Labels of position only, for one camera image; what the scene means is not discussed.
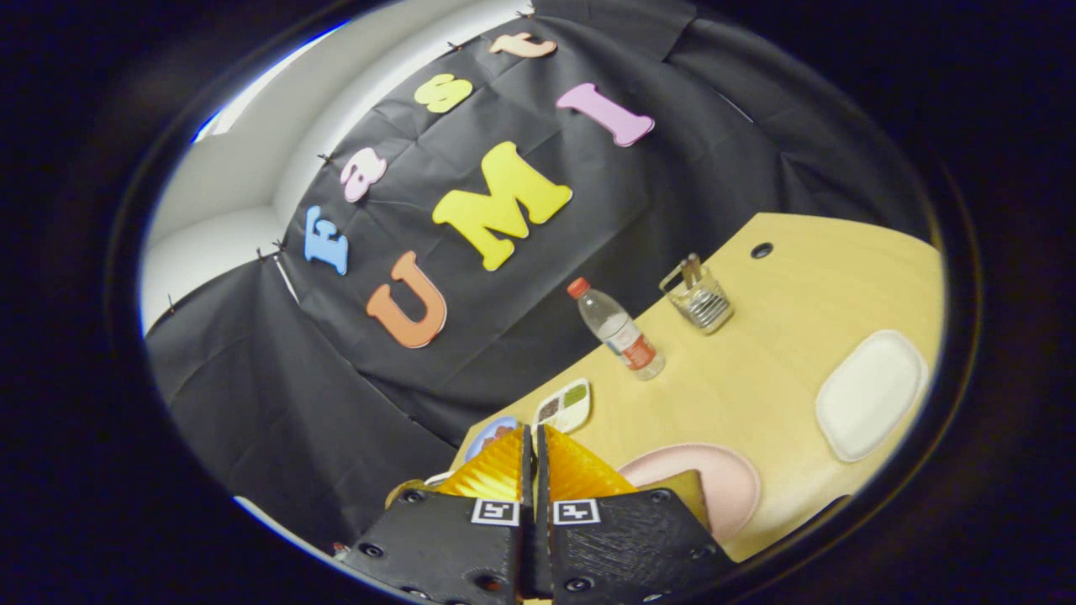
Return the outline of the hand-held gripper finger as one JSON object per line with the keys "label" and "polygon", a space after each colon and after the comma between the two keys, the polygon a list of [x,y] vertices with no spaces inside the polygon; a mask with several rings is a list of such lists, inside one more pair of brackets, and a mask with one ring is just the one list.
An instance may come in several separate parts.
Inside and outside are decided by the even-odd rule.
{"label": "hand-held gripper finger", "polygon": [[522,425],[441,486],[404,487],[343,564],[419,604],[520,604],[533,478]]}
{"label": "hand-held gripper finger", "polygon": [[553,604],[683,604],[735,562],[672,487],[611,494],[604,463],[535,431],[535,596]]}

